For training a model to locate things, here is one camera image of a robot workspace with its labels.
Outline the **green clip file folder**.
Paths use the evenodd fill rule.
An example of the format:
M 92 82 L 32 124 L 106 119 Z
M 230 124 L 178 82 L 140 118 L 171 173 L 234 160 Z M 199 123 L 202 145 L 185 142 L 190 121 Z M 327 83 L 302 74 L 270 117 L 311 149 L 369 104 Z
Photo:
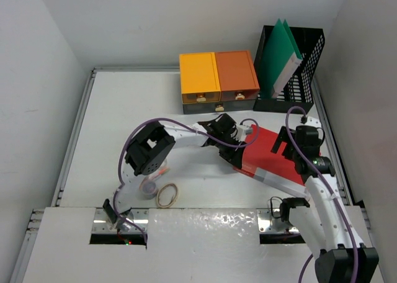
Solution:
M 258 82 L 265 98 L 276 98 L 303 61 L 298 45 L 286 20 L 278 20 L 259 63 Z

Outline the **red clip file folder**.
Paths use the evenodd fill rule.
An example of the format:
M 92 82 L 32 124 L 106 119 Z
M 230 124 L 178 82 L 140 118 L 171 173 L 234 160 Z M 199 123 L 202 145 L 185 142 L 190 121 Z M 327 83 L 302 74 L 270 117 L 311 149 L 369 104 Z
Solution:
M 234 170 L 293 197 L 310 199 L 294 163 L 280 153 L 271 152 L 278 134 L 256 125 L 252 125 L 252 129 L 253 133 L 246 137 L 246 142 L 250 142 L 256 134 L 259 136 L 245 148 L 242 168 Z

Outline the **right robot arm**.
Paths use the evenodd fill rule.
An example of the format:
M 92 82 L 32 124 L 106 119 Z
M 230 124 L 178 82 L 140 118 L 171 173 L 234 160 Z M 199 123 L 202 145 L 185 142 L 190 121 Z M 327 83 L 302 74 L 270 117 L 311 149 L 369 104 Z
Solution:
M 286 198 L 280 204 L 280 219 L 300 232 L 314 259 L 318 282 L 370 282 L 378 266 L 376 249 L 366 246 L 355 230 L 337 186 L 331 160 L 320 154 L 318 129 L 283 126 L 271 149 L 295 165 L 315 208 L 302 197 Z

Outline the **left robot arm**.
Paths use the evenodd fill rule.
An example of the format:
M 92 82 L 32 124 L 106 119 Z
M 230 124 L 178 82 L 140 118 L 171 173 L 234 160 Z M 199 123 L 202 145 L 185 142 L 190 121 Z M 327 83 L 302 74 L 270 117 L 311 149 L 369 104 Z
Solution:
M 112 223 L 122 218 L 116 204 L 118 193 L 126 185 L 122 176 L 124 164 L 132 168 L 135 177 L 149 176 L 160 168 L 174 148 L 214 146 L 221 158 L 232 166 L 241 168 L 245 148 L 256 140 L 254 137 L 249 142 L 245 141 L 251 129 L 243 123 L 237 124 L 228 114 L 192 125 L 170 118 L 143 122 L 132 131 L 122 148 L 117 167 L 120 185 L 113 199 L 107 199 L 103 204 L 108 218 Z

